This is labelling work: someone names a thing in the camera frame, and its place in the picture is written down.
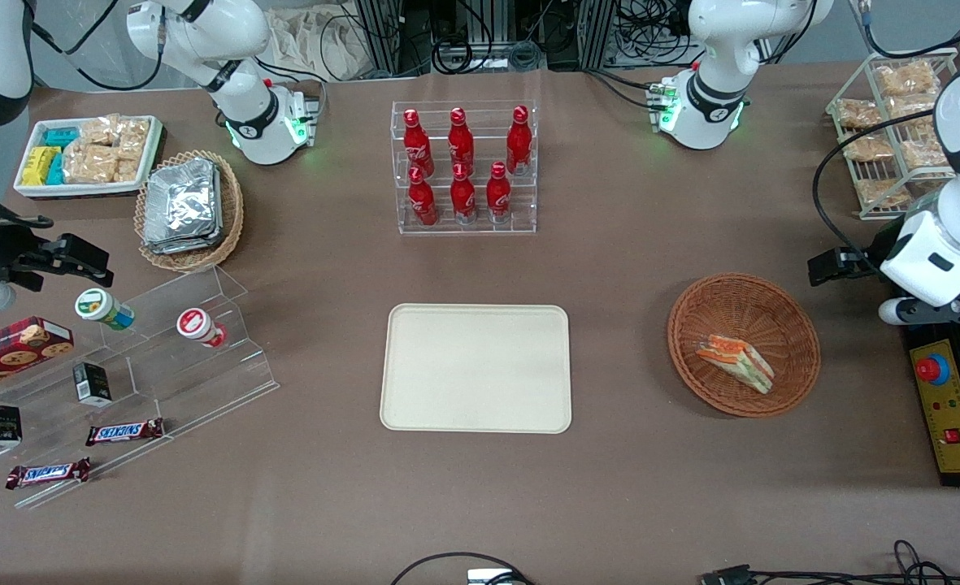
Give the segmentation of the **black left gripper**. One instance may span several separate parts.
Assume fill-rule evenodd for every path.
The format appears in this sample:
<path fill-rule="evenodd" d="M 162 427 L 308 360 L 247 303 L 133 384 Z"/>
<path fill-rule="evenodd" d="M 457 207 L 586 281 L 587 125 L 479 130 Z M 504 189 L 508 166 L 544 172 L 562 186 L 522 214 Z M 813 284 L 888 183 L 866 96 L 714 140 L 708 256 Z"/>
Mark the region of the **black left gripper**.
<path fill-rule="evenodd" d="M 836 247 L 823 254 L 823 258 L 808 259 L 808 283 L 817 288 L 836 280 L 873 277 L 884 282 L 880 262 L 867 249 L 854 251 L 848 247 Z"/>

